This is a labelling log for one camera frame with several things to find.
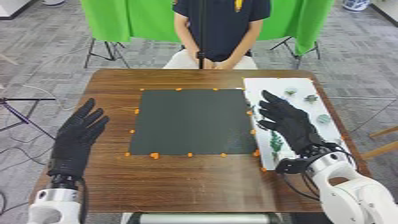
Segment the green backdrop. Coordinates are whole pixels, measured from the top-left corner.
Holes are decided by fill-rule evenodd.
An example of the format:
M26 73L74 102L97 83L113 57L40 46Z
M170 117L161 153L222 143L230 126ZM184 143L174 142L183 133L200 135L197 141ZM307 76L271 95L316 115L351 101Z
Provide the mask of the green backdrop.
M271 15L257 40L294 37L294 53L303 55L314 45L332 4L334 0L271 0ZM81 0L81 6L97 40L129 42L129 38L138 37L179 41L172 0Z

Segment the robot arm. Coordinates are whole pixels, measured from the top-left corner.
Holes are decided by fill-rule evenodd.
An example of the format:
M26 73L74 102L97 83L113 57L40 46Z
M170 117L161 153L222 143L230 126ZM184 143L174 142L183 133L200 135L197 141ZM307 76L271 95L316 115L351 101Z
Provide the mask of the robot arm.
M103 109L90 113L94 104L94 99L88 99L58 129L47 164L51 182L47 189L35 195L28 208L28 224L81 224L85 222L88 194L83 171L90 147L108 122ZM83 186L81 197L76 183Z
M355 224L392 224L398 218L394 198L383 185L362 176L341 152L325 154L307 167L319 189L319 202L330 221ZM330 179L344 178L332 186Z
M348 153L323 141L307 113L268 91L262 97L259 113L268 120L259 121L259 125L280 133L300 157L280 160L277 173L302 173L312 178L321 208L335 224L396 223L398 207L387 188L357 173ZM346 181L332 185L330 179L337 177Z

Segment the white paper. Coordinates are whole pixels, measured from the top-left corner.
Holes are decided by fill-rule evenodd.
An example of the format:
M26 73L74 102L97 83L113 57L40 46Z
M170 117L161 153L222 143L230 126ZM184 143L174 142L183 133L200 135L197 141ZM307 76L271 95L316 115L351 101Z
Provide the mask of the white paper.
M293 96L287 96L284 93L286 89L293 87L296 88L296 93ZM261 153L261 162L262 162L262 167L266 170L275 169L275 162L273 162L273 157L271 157L271 147L270 147L270 131L264 131L255 123L257 120L262 119L262 116L257 113L259 110L259 101L262 100L261 92L266 90L275 96L278 96L284 100L287 100L289 104L302 109L307 114L309 114L309 120L310 123L318 129L319 136L323 137L326 142L334 142L341 145L342 149L348 151L348 147L344 144L344 141L341 139L341 133L337 130L337 126L334 124L334 121L328 124L319 124L316 122L316 118L321 114L328 114L326 107L319 98L319 95L316 93L316 88L312 85L312 80L307 78L246 78L245 79L245 98L250 102L252 106L252 125L255 129L255 141L257 141L257 146L259 146L259 153ZM309 103L303 98L309 95L318 96L318 100L314 103ZM287 143L284 141L282 145L282 151L289 150Z

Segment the gray carpet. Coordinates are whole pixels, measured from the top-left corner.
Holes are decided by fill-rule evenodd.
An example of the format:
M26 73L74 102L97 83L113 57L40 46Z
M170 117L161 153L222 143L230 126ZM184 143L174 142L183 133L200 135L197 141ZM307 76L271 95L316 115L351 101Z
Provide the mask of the gray carpet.
M92 58L88 69L81 68L88 41L90 32L78 0L69 0L56 8L44 7L37 2L12 21L0 21L0 54L19 64L15 66L0 59L0 83L7 86L1 96L47 96L37 89L23 87L24 84L55 94L63 108L76 105L92 72L99 68L124 68L120 61L108 62L99 58ZM254 47L254 60L261 69L293 68L286 49L268 51L275 43L277 40L261 41ZM398 29L371 9L362 13L350 13L335 6L319 37L319 48L321 60L309 53L302 69L316 74L346 129L351 131L355 145L360 152L366 152L398 139L398 133L374 140L367 138L371 132L398 125ZM131 67L161 68L177 49L177 44L133 39L122 50ZM101 44L95 52L104 53ZM23 112L30 105L12 103ZM71 110L62 110L56 103L44 103L31 120L55 134L69 115ZM0 126L14 121L1 109ZM37 156L51 146L46 136L30 141L37 135L39 132L26 126L14 128L12 133L1 132L1 150L17 146ZM10 136L30 142L17 142ZM398 198L396 156L398 151L369 160L367 165L374 179ZM37 160L46 162L46 159L47 153ZM31 161L5 169L24 160L17 149L0 153L0 190L8 198L7 207L26 202L42 171L42 166ZM110 223L113 218L104 214L94 215L88 223ZM21 206L3 214L0 223L24 222L26 206Z

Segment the wooden table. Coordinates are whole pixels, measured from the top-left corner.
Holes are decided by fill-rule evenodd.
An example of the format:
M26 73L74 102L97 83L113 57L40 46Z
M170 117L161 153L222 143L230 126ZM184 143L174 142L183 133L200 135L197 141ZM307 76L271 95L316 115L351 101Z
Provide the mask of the wooden table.
M79 104L92 97L110 116L106 131L90 153L85 179L90 212L319 212L318 202L296 195L271 171L261 172L252 155L124 156L140 89L238 88L243 77L310 78L367 175L351 139L314 76L305 71L99 70ZM47 178L40 177L37 186ZM307 192L302 180L291 177Z

